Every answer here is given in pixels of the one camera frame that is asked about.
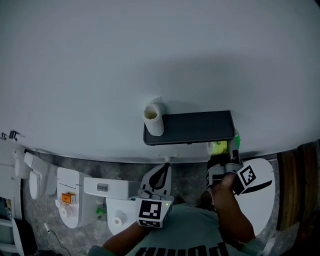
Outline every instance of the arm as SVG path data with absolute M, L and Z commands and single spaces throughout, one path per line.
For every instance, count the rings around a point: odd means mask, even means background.
M 139 226 L 138 223 L 135 222 L 124 231 L 111 237 L 104 243 L 103 247 L 116 255 L 126 255 L 144 239 L 150 231 L 150 227 Z
M 223 240 L 231 245 L 234 245 L 234 241 L 248 243 L 256 238 L 254 228 L 241 212 L 232 191 L 235 177 L 235 174 L 229 174 L 211 189 L 221 236 Z

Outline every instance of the marble floor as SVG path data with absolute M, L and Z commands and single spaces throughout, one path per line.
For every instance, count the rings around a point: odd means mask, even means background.
M 144 174 L 154 167 L 152 164 L 101 162 L 37 152 L 33 154 L 59 167 L 74 169 L 95 178 L 141 181 Z M 278 237 L 279 239 L 275 240 L 277 251 L 274 252 L 274 255 L 279 255 L 278 253 L 283 251 L 283 248 L 289 247 L 290 243 L 293 244 L 295 233 L 289 230 L 284 237 L 280 238 L 280 233 L 276 231 L 280 191 L 279 167 L 276 154 L 265 156 L 265 158 L 269 160 L 274 170 L 276 194 L 271 217 L 258 237 L 265 243 L 270 238 Z M 180 196 L 186 203 L 195 206 L 205 190 L 206 166 L 206 163 L 174 164 L 172 167 L 171 194 Z M 70 229 L 63 224 L 59 216 L 54 196 L 43 196 L 40 199 L 33 200 L 29 193 L 29 182 L 27 180 L 24 182 L 23 192 L 24 216 L 33 228 L 39 250 L 53 250 L 57 254 L 68 255 L 68 252 L 60 247 L 57 238 L 52 233 L 47 233 L 44 223 L 47 223 L 49 228 L 54 231 L 61 245 L 66 247 L 72 256 L 86 255 L 92 245 L 102 245 L 112 236 L 107 227 L 106 216 L 91 224 Z

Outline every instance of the teal t-shirt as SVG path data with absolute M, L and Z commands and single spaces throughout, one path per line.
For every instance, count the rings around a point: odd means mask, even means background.
M 163 228 L 154 228 L 129 256 L 256 256 L 264 245 L 259 239 L 244 244 L 238 251 L 223 242 L 217 214 L 187 204 L 174 205 Z M 93 246 L 88 256 L 115 256 Z

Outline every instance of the black lettering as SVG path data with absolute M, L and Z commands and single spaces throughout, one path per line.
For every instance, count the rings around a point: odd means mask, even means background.
M 166 249 L 165 248 L 158 248 L 158 251 L 156 252 L 156 256 L 165 256 Z
M 178 250 L 178 256 L 186 256 L 186 250 Z
M 135 256 L 154 256 L 156 251 L 156 248 L 154 247 L 150 247 L 150 248 L 146 248 L 146 247 L 141 247 L 135 254 Z
M 229 256 L 226 244 L 224 242 L 218 242 L 217 247 L 209 248 L 210 256 L 219 256 L 218 249 L 220 250 L 221 256 Z
M 168 249 L 168 254 L 166 256 L 175 256 L 175 255 L 176 255 L 176 250 Z
M 204 245 L 200 245 L 197 247 L 190 248 L 188 250 L 188 256 L 196 256 L 196 251 L 198 251 L 198 255 L 207 256 L 207 250 Z

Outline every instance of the orange label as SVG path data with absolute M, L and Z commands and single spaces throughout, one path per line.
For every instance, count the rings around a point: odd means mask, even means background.
M 70 194 L 62 194 L 62 202 L 67 204 L 71 204 L 71 195 Z

